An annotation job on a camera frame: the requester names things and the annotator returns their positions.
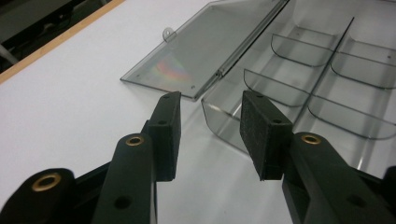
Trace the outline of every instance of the white tabletop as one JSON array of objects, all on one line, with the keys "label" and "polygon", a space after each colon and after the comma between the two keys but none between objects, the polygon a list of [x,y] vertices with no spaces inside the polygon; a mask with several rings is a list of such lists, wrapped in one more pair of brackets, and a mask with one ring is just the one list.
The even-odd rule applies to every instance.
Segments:
[{"label": "white tabletop", "polygon": [[[111,160],[164,92],[120,81],[208,0],[127,0],[0,85],[0,204],[30,175],[75,176]],[[160,183],[159,223],[291,223],[280,181],[220,141],[200,102],[181,101],[177,178]]]}]

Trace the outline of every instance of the clear plastic lid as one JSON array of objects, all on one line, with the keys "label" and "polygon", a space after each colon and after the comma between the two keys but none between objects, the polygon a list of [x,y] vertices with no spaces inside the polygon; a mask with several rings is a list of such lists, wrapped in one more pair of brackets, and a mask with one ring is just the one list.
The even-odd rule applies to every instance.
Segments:
[{"label": "clear plastic lid", "polygon": [[206,5],[121,80],[193,100],[224,75],[271,18],[282,0],[221,1]]}]

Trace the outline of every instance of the compartment organizer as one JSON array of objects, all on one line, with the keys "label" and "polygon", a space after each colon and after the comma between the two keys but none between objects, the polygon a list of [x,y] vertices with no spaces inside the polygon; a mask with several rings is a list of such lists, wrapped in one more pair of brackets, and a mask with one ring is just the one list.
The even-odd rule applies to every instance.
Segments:
[{"label": "compartment organizer", "polygon": [[[232,76],[203,99],[212,132],[246,151],[239,116],[242,91],[251,90],[271,99],[294,122],[295,132],[326,136],[353,167],[365,171],[374,150],[396,150],[396,26],[390,22],[396,21],[396,6],[384,1],[355,4],[289,2],[235,65]],[[330,15],[327,8],[342,10]],[[378,35],[378,29],[385,33]],[[231,88],[240,94],[224,96],[233,105],[225,106],[220,92]],[[216,121],[210,121],[213,108]],[[389,165],[381,166],[385,170]]]}]

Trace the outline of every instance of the transparent container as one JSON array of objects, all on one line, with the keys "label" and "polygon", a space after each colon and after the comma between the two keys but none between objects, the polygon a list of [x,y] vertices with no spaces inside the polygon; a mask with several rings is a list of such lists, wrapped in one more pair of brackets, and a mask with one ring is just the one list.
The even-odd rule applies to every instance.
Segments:
[{"label": "transparent container", "polygon": [[[329,7],[329,1],[320,2]],[[210,130],[244,151],[239,134],[242,92],[251,90],[266,95],[292,122],[297,122],[352,21],[352,16],[343,11],[319,17],[319,23],[307,22],[302,14],[312,20],[324,15],[322,9],[327,12],[332,7],[321,7],[318,2],[310,6],[312,1],[297,3],[288,2],[235,67],[202,100]],[[340,23],[323,29],[320,25],[328,20]]]}]

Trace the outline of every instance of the brass insert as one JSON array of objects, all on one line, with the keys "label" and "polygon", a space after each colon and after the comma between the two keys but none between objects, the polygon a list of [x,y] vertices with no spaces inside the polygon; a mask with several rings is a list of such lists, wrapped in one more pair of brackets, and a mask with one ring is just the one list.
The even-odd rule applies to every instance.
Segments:
[{"label": "brass insert", "polygon": [[318,145],[321,143],[320,138],[311,134],[303,135],[301,139],[303,139],[303,141],[305,141],[307,144],[311,144],[311,145]]},{"label": "brass insert", "polygon": [[135,147],[135,146],[139,146],[140,144],[142,144],[144,142],[145,142],[145,139],[142,136],[133,136],[131,138],[128,138],[128,140],[126,140],[126,145]]},{"label": "brass insert", "polygon": [[58,173],[52,173],[47,175],[42,175],[33,184],[32,190],[35,192],[45,191],[47,189],[52,189],[61,182],[61,176]]}]

